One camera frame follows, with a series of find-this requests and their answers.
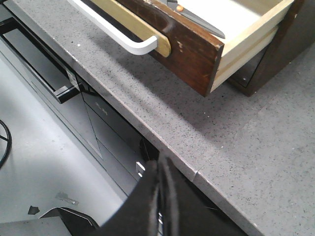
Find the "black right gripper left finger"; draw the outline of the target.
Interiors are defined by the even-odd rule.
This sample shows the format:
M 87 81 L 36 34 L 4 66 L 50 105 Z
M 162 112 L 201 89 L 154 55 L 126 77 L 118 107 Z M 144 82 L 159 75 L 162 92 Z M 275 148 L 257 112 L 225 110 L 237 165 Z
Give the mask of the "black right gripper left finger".
M 124 204 L 93 235 L 158 235 L 158 193 L 158 164 L 149 161 L 143 176 Z

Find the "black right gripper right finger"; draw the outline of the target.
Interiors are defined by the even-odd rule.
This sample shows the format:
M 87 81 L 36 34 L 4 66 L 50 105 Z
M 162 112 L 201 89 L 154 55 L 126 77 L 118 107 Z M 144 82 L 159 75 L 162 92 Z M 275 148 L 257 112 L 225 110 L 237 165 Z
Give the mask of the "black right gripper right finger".
M 158 161 L 164 236 L 245 236 L 232 220 L 209 210 L 167 158 Z

